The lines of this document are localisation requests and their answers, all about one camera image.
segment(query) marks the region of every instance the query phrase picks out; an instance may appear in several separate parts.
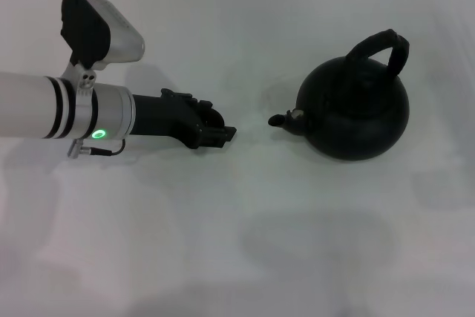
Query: black band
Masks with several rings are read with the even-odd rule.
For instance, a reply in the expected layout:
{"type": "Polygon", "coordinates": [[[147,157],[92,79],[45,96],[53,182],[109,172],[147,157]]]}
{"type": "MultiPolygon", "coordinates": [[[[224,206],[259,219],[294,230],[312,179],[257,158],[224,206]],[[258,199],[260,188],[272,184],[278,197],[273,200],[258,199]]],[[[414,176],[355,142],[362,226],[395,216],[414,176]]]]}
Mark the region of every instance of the black band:
{"type": "Polygon", "coordinates": [[[50,139],[56,134],[56,132],[59,129],[59,126],[61,125],[62,93],[61,93],[61,88],[59,87],[59,83],[55,79],[51,77],[46,77],[46,78],[48,78],[51,84],[53,85],[54,93],[56,95],[56,116],[54,117],[53,127],[51,128],[50,133],[43,138],[43,139],[50,139]]]}
{"type": "Polygon", "coordinates": [[[62,139],[63,137],[69,134],[69,132],[73,128],[74,117],[76,116],[76,95],[74,94],[73,85],[71,84],[71,82],[63,78],[61,78],[61,82],[65,85],[66,92],[68,92],[69,113],[68,120],[66,121],[65,130],[63,130],[63,132],[57,137],[57,139],[62,139]]]}
{"type": "Polygon", "coordinates": [[[92,134],[92,132],[94,131],[94,128],[96,128],[96,124],[97,124],[97,94],[96,94],[96,90],[92,90],[92,115],[91,115],[91,122],[89,123],[89,128],[88,130],[86,131],[86,134],[84,134],[83,137],[81,137],[81,140],[85,139],[86,137],[89,137],[89,135],[92,134]]]}

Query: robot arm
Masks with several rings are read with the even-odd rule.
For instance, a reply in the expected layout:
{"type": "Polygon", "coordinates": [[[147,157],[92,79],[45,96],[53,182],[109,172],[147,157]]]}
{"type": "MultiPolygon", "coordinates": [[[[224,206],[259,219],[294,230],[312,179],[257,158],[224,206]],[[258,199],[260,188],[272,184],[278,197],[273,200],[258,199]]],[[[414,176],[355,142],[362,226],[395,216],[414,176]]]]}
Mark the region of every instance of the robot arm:
{"type": "Polygon", "coordinates": [[[188,148],[222,148],[236,129],[207,101],[162,89],[161,97],[96,83],[95,70],[139,61],[141,35],[107,0],[63,0],[61,34],[73,53],[60,78],[0,76],[0,136],[71,138],[68,153],[110,156],[83,140],[124,140],[128,135],[170,136],[188,148]]]}

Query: white surface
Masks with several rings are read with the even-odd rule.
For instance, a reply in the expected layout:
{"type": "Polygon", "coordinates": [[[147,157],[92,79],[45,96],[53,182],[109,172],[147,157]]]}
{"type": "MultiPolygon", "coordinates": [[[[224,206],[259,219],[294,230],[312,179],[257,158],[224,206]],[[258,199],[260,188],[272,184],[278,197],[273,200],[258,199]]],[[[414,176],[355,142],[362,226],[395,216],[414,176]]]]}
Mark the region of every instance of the white surface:
{"type": "MultiPolygon", "coordinates": [[[[61,0],[0,0],[0,68],[60,74],[61,0]]],[[[99,81],[211,100],[237,136],[0,142],[0,316],[466,317],[475,310],[473,0],[111,0],[143,61],[99,81]],[[340,164],[267,126],[305,76],[393,28],[411,115],[340,164]]],[[[387,60],[387,53],[379,57],[387,60]]]]}

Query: kettle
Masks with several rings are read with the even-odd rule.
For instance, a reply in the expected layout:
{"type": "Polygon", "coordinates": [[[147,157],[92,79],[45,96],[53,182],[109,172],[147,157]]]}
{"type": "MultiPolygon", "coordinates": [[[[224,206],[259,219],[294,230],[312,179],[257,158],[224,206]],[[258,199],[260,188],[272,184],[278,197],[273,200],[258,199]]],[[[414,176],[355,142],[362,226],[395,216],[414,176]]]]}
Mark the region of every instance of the kettle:
{"type": "Polygon", "coordinates": [[[398,75],[409,42],[386,30],[356,45],[345,57],[318,66],[302,84],[293,111],[269,125],[304,135],[324,154],[357,161],[389,150],[409,120],[409,99],[398,75]],[[392,48],[388,65],[369,57],[392,48]]]}

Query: kettle handle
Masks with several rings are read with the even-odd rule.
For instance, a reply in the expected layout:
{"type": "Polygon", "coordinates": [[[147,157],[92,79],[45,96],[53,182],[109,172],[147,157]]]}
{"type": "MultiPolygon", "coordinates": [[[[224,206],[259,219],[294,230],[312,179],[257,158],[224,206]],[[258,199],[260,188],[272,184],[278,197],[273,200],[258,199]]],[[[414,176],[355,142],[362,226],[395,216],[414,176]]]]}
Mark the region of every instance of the kettle handle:
{"type": "Polygon", "coordinates": [[[393,48],[387,65],[387,75],[392,79],[401,73],[409,57],[409,42],[394,30],[389,29],[368,37],[356,45],[346,58],[348,62],[354,63],[387,48],[393,48]]]}

